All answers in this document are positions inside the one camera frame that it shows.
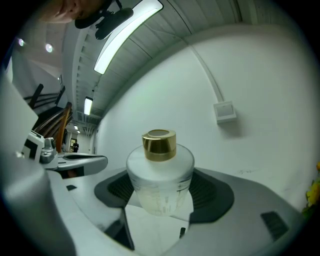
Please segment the jar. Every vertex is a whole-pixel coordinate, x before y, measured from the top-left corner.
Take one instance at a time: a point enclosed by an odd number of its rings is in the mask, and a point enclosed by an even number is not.
[[[142,135],[142,146],[126,160],[141,206],[156,216],[171,216],[182,206],[194,165],[190,150],[176,143],[176,132],[164,129]]]

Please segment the handrail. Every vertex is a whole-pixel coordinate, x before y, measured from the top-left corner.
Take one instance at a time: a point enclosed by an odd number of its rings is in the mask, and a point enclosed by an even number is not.
[[[39,133],[41,129],[43,129],[48,123],[50,123],[53,119],[55,119],[57,116],[61,115],[64,112],[64,109],[61,109],[59,112],[57,112],[55,115],[51,116],[47,120],[45,120],[43,123],[41,123],[38,127],[34,129],[36,133]]]
[[[60,99],[61,99],[62,95],[63,95],[63,94],[64,94],[64,92],[65,92],[65,90],[66,90],[66,87],[65,87],[65,86],[64,86],[64,87],[62,87],[62,89],[61,89],[61,91],[60,91],[60,93],[59,93],[58,97],[56,98],[56,101],[55,101],[55,104],[56,104],[56,105],[58,105],[58,103],[59,103],[59,101],[60,101]]]
[[[58,123],[58,124],[55,126],[55,128],[49,133],[49,135],[47,136],[47,138],[53,137],[54,134],[59,130],[60,126],[61,126],[61,124]]]
[[[67,124],[69,124],[69,122],[71,121],[71,118],[72,118],[72,116],[70,115],[69,117],[68,117],[68,119],[67,119],[67,121],[66,121],[66,126],[67,126]],[[56,140],[57,139],[57,135],[58,135],[58,131],[56,130],[54,133],[53,133],[53,138]]]
[[[50,127],[42,134],[43,137],[46,138],[46,135],[52,130],[53,127],[55,127],[57,125],[57,123],[60,122],[60,120],[63,118],[64,116],[60,116],[53,124],[50,125]]]
[[[42,99],[37,100],[36,103],[44,102],[44,101],[48,101],[48,100],[53,100],[53,99],[57,99],[57,97],[54,96],[54,97],[50,97],[50,98],[42,98]]]
[[[52,100],[52,101],[45,102],[45,103],[40,104],[40,105],[36,105],[36,106],[32,107],[32,109],[35,110],[36,108],[40,108],[40,107],[42,107],[42,106],[44,106],[44,105],[47,105],[47,104],[50,104],[50,103],[54,103],[54,102],[56,102],[55,99]]]
[[[56,93],[40,94],[39,97],[43,97],[43,96],[53,96],[53,95],[55,95],[55,96],[58,97],[59,93],[56,92]],[[30,100],[32,97],[33,97],[33,96],[28,96],[28,97],[24,97],[23,99],[26,101],[26,100]]]
[[[44,88],[44,85],[41,84],[41,83],[40,83],[39,86],[36,88],[34,94],[33,94],[32,97],[31,97],[31,100],[30,100],[30,102],[29,102],[30,108],[33,109],[33,108],[35,107],[35,104],[36,104],[36,102],[37,102],[37,99],[38,99],[38,97],[39,97],[39,95],[40,95],[40,93],[41,93],[41,91],[42,91],[43,88]]]
[[[64,117],[63,115],[60,116],[53,124],[51,124],[50,127],[42,134],[43,137],[45,137],[45,138],[51,137],[49,135],[48,136],[46,136],[46,135],[61,121],[61,119],[63,117]],[[69,113],[67,124],[70,122],[71,117],[72,117],[72,112]]]
[[[64,138],[64,132],[65,132],[67,120],[69,120],[72,117],[72,116],[69,116],[69,113],[71,112],[71,107],[72,107],[71,102],[68,102],[66,104],[65,109],[63,110],[63,118],[61,120],[60,128],[56,136],[56,142],[55,142],[56,150],[58,153],[61,153],[62,141]]]

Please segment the white wall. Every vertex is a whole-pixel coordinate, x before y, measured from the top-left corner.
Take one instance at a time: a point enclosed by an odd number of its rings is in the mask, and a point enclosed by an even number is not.
[[[90,137],[90,154],[97,153],[95,152],[96,136],[97,136],[97,131],[93,132]]]
[[[257,181],[297,209],[319,161],[318,70],[307,48],[276,26],[219,27],[187,39],[206,62],[237,122],[216,124],[213,88],[180,43],[129,81],[99,125],[97,154],[108,170],[151,129],[172,129],[195,166]]]
[[[43,84],[41,94],[56,94],[61,89],[60,81],[57,77],[53,77],[51,74],[40,68],[34,62],[28,60],[17,50],[12,52],[12,71],[13,80],[12,83],[24,97],[32,96],[39,84]],[[66,96],[61,100],[62,108],[66,107]],[[55,104],[51,103],[43,107],[36,108],[36,113],[41,113],[47,109],[54,107]]]
[[[12,155],[14,152],[21,152],[37,119],[37,115],[21,98],[8,77],[1,73],[0,153]]]
[[[78,153],[90,154],[90,137],[79,133],[76,139],[79,144]]]
[[[71,139],[76,140],[78,138],[78,133],[77,132],[72,132],[71,133]]]
[[[66,136],[65,150],[69,152],[71,143],[72,132],[68,132]]]

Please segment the ceiling light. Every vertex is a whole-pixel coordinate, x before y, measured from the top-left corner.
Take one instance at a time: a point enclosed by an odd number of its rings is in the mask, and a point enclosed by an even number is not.
[[[46,51],[47,51],[48,53],[52,53],[52,51],[53,51],[54,48],[52,47],[51,44],[47,43],[47,44],[45,45],[45,49],[46,49]]]
[[[25,41],[23,41],[21,38],[19,38],[18,43],[20,46],[24,46],[25,45]]]
[[[164,6],[158,0],[143,0],[133,8],[133,16],[119,25],[105,42],[94,70],[104,74],[114,55],[126,39],[149,17]]]
[[[85,97],[84,100],[84,114],[85,115],[90,115],[90,110],[91,110],[91,105],[92,105],[92,101],[94,99],[93,98],[89,98],[89,97]]]

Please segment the white cable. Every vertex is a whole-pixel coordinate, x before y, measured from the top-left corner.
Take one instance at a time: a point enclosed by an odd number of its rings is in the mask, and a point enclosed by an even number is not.
[[[160,30],[157,30],[157,29],[153,29],[152,27],[148,26],[147,24],[144,24],[148,29],[152,30],[152,31],[155,31],[155,32],[158,32],[158,33],[163,33],[163,34],[167,34],[169,36],[172,36],[174,38],[178,38],[180,39],[181,41],[183,41],[187,46],[189,46],[193,52],[193,54],[195,55],[195,57],[197,58],[197,60],[199,61],[200,65],[202,66],[206,76],[208,77],[211,85],[212,85],[212,88],[213,88],[213,91],[214,91],[214,94],[215,94],[215,97],[216,97],[216,100],[220,103],[220,102],[224,102],[224,97],[218,87],[218,84],[214,78],[214,76],[212,75],[212,73],[210,72],[208,66],[206,65],[206,63],[204,62],[204,60],[201,58],[201,56],[199,55],[199,53],[196,51],[196,49],[191,45],[189,44],[185,39],[175,35],[175,34],[171,34],[169,32],[165,32],[165,31],[160,31]]]

